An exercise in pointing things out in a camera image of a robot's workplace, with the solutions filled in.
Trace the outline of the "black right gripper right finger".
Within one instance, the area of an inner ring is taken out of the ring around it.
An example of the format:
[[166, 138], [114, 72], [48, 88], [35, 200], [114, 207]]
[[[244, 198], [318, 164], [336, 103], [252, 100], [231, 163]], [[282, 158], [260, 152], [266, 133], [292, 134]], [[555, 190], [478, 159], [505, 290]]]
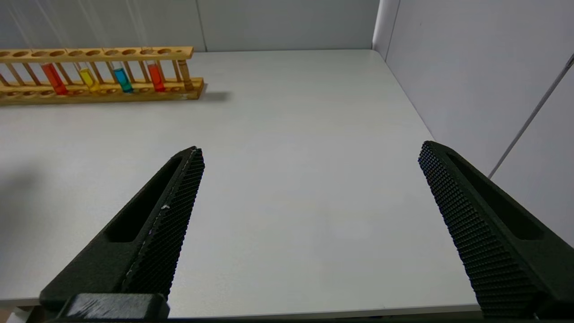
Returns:
[[418, 163], [484, 319], [572, 320], [573, 248], [453, 149]]

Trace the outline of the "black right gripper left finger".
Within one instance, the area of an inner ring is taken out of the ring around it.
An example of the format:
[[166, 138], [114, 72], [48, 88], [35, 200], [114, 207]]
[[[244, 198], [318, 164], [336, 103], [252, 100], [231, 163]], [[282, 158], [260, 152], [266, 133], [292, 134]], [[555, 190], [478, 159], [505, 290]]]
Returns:
[[202, 150], [172, 156], [41, 291], [49, 311], [81, 293], [170, 295], [205, 169]]

